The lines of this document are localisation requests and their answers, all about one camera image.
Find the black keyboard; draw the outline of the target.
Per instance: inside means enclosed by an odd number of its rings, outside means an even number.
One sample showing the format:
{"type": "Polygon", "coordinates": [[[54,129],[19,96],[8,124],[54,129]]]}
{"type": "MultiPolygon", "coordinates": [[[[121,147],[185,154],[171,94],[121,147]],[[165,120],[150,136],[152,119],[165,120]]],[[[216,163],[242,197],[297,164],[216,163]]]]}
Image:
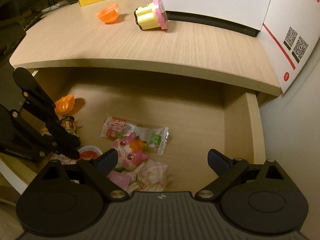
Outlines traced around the black keyboard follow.
{"type": "Polygon", "coordinates": [[[24,28],[18,22],[9,20],[1,21],[1,61],[14,52],[25,35],[26,32],[24,28]]]}

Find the yellow pink toy cake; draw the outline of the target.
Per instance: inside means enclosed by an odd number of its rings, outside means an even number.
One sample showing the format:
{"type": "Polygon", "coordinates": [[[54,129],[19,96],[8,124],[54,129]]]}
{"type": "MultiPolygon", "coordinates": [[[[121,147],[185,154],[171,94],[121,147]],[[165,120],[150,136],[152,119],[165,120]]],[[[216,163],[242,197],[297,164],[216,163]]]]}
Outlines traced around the yellow pink toy cake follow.
{"type": "Polygon", "coordinates": [[[134,11],[136,25],[140,30],[161,28],[168,29],[168,17],[162,0],[153,0],[145,7],[138,7],[134,11]]]}

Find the red round paddle snack pack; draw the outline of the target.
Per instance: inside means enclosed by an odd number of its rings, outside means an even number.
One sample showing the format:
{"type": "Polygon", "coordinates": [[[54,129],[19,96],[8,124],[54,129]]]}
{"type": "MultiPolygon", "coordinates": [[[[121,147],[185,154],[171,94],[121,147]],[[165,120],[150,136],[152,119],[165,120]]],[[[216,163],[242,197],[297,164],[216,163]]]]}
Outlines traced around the red round paddle snack pack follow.
{"type": "Polygon", "coordinates": [[[59,160],[64,165],[76,164],[77,161],[81,159],[96,159],[103,154],[103,152],[93,145],[84,146],[79,149],[80,158],[79,159],[70,159],[62,154],[53,154],[52,160],[59,160]]]}

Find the orange plastic capsule half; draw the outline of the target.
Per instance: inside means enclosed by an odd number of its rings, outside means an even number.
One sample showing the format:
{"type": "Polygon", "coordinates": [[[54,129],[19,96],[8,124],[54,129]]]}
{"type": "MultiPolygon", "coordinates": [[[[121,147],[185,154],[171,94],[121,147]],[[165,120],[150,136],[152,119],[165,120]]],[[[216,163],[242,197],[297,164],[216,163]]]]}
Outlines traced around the orange plastic capsule half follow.
{"type": "Polygon", "coordinates": [[[119,17],[119,6],[117,3],[109,4],[95,14],[103,23],[113,23],[119,17]]]}

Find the pink pig figurine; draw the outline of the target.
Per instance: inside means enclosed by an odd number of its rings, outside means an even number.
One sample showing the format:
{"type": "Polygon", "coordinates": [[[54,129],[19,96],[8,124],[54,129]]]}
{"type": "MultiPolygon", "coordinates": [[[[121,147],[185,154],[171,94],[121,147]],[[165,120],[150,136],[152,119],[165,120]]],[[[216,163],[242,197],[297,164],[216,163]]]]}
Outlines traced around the pink pig figurine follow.
{"type": "Polygon", "coordinates": [[[136,139],[132,132],[127,137],[116,139],[112,148],[118,153],[116,170],[134,170],[141,162],[147,161],[149,156],[144,153],[144,141],[136,139]]]}

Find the clear red snack wrapper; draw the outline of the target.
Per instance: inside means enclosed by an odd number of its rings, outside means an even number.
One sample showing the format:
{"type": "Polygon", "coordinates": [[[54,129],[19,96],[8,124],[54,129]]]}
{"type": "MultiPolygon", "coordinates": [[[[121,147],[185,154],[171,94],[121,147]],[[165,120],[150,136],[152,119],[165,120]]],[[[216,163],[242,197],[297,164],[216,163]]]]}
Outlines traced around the clear red snack wrapper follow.
{"type": "Polygon", "coordinates": [[[107,114],[99,136],[116,140],[127,137],[132,132],[135,132],[136,137],[144,141],[148,148],[153,148],[158,155],[163,155],[169,138],[170,131],[168,127],[150,128],[138,126],[126,119],[107,114]]]}

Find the pink card packet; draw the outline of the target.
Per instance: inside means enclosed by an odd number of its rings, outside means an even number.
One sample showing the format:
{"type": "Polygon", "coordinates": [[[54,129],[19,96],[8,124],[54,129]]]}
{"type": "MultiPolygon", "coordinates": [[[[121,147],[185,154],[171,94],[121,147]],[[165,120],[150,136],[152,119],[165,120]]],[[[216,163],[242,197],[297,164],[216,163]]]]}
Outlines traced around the pink card packet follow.
{"type": "Polygon", "coordinates": [[[129,175],[116,171],[111,171],[107,175],[107,178],[125,191],[129,187],[131,181],[131,177],[129,175]]]}

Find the white aigo computer case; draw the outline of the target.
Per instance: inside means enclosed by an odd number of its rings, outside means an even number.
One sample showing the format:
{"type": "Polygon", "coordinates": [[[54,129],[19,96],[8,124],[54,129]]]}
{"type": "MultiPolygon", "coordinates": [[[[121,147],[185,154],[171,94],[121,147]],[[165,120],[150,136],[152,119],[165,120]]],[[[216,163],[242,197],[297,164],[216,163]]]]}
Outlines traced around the white aigo computer case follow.
{"type": "Polygon", "coordinates": [[[169,20],[211,25],[256,37],[270,0],[162,0],[169,20]]]}

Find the black white doll keychain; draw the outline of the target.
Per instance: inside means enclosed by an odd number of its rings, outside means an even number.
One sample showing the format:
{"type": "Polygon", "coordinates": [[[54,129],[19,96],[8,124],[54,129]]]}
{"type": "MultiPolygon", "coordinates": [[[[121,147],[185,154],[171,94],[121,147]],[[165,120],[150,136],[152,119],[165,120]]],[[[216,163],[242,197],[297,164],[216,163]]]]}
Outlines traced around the black white doll keychain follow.
{"type": "MultiPolygon", "coordinates": [[[[68,132],[69,134],[75,136],[75,137],[79,137],[78,134],[76,133],[76,122],[75,122],[75,118],[73,116],[66,116],[64,118],[62,118],[60,120],[60,125],[66,130],[66,132],[68,132]]],[[[44,136],[44,135],[48,135],[48,136],[52,136],[48,129],[45,127],[43,129],[40,130],[40,135],[44,136]]]]}

